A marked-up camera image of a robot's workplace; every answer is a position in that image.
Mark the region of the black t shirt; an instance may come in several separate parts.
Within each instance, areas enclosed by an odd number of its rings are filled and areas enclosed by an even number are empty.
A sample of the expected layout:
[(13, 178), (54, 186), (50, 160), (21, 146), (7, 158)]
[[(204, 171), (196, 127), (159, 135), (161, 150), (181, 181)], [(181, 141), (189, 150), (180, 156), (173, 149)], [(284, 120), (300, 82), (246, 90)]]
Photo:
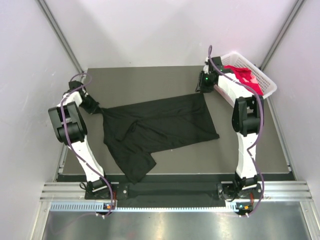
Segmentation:
[(201, 93), (100, 108), (99, 113), (103, 142), (133, 184), (156, 166), (153, 153), (220, 137)]

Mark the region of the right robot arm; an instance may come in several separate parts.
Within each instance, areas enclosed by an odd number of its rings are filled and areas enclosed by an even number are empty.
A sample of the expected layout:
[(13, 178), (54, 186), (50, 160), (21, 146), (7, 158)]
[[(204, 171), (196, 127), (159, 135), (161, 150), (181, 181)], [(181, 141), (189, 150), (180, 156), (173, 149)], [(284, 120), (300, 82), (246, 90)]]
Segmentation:
[(238, 139), (238, 164), (233, 181), (236, 197), (245, 198), (258, 186), (256, 145), (264, 124), (264, 99), (251, 73), (223, 65), (221, 57), (207, 57), (199, 74), (196, 92), (220, 94), (233, 107), (231, 124)]

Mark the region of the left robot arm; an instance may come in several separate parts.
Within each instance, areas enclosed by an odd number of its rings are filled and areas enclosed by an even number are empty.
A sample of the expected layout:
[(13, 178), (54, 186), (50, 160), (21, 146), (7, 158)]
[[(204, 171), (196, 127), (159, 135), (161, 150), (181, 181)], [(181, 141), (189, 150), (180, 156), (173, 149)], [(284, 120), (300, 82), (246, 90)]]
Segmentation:
[(48, 109), (48, 115), (57, 140), (67, 146), (76, 156), (86, 177), (80, 186), (89, 197), (115, 200), (114, 187), (107, 180), (105, 171), (97, 162), (88, 142), (88, 130), (79, 107), (97, 107), (86, 90), (86, 84), (76, 81), (86, 72), (78, 73), (68, 82), (69, 90), (62, 95), (57, 106)]

